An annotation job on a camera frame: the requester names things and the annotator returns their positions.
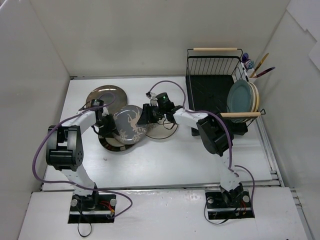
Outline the black striped plate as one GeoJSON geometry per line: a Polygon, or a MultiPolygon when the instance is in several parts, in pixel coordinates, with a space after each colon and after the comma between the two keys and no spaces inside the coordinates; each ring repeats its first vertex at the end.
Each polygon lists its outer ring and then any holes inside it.
{"type": "Polygon", "coordinates": [[[116,140],[115,138],[108,138],[98,136],[99,143],[108,151],[111,152],[124,152],[135,146],[135,144],[124,144],[116,140]]]}

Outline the grey reindeer plate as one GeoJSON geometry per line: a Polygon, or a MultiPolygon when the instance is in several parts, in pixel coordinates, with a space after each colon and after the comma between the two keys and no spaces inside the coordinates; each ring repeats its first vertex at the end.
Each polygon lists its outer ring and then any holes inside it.
{"type": "Polygon", "coordinates": [[[138,125],[142,109],[136,105],[127,105],[113,116],[117,133],[114,138],[122,144],[134,145],[142,140],[148,131],[146,124],[138,125]]]}

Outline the blue-grey ceramic plate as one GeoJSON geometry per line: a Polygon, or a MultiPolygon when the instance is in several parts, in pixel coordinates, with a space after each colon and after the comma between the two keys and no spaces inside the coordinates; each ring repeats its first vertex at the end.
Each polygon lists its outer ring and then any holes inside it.
{"type": "Polygon", "coordinates": [[[247,113],[252,109],[252,90],[246,80],[236,81],[227,96],[228,113],[247,113]]]}

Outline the pale green plate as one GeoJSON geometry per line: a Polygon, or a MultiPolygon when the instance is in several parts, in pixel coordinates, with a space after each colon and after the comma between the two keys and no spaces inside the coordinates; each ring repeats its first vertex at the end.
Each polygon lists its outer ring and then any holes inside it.
{"type": "Polygon", "coordinates": [[[252,98],[252,107],[251,112],[255,112],[255,106],[256,106],[256,91],[252,85],[251,82],[248,82],[249,86],[251,87],[251,98],[252,98]]]}

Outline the cream and yellow plate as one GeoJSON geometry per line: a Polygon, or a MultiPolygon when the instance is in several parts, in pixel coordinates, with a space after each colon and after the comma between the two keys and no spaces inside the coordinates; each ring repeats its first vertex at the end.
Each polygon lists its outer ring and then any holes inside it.
{"type": "Polygon", "coordinates": [[[259,105],[260,105],[260,94],[259,94],[259,90],[256,87],[256,85],[254,83],[252,83],[252,85],[254,87],[255,95],[256,95],[255,112],[258,112],[259,105]]]}

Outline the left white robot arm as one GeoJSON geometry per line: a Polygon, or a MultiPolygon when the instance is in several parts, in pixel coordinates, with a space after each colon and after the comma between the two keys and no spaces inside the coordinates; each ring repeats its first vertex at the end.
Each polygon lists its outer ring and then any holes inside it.
{"type": "Polygon", "coordinates": [[[58,127],[51,125],[46,141],[46,163],[62,172],[74,187],[74,199],[86,211],[96,209],[100,197],[96,183],[88,176],[84,165],[82,134],[91,127],[98,128],[98,135],[111,138],[117,133],[113,115],[101,99],[93,99],[89,109],[78,112],[79,116],[67,120],[58,127]]]}

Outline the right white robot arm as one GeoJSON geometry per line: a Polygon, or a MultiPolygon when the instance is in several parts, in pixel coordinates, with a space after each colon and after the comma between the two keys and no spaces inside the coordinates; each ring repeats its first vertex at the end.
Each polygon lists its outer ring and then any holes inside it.
{"type": "Polygon", "coordinates": [[[228,207],[240,204],[244,188],[238,173],[233,170],[232,139],[223,120],[208,111],[194,111],[182,105],[175,105],[166,92],[155,94],[147,92],[150,100],[142,107],[138,125],[155,124],[159,120],[167,120],[174,125],[184,125],[196,129],[204,148],[213,155],[218,155],[217,161],[221,200],[228,207]]]}

